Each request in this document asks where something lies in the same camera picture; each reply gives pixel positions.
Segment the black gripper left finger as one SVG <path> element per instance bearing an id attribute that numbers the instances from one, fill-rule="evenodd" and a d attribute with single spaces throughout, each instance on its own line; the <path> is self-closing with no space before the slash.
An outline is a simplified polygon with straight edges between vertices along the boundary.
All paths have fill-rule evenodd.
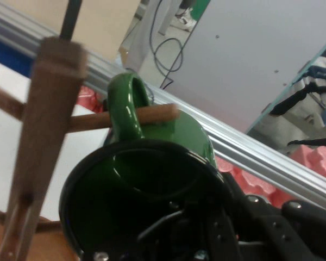
<path id="1" fill-rule="evenodd" d="M 153 208 L 140 217 L 137 260 L 213 260 L 209 218 L 213 202 L 187 203 L 171 210 Z"/>

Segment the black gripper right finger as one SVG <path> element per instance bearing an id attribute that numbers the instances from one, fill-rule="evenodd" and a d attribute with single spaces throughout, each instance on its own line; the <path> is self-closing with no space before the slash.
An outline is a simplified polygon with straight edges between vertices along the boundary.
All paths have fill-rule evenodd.
<path id="1" fill-rule="evenodd" d="M 211 260 L 326 260 L 326 210 L 302 200 L 278 209 L 245 195 L 232 176 L 208 175 L 214 202 L 206 238 Z"/>

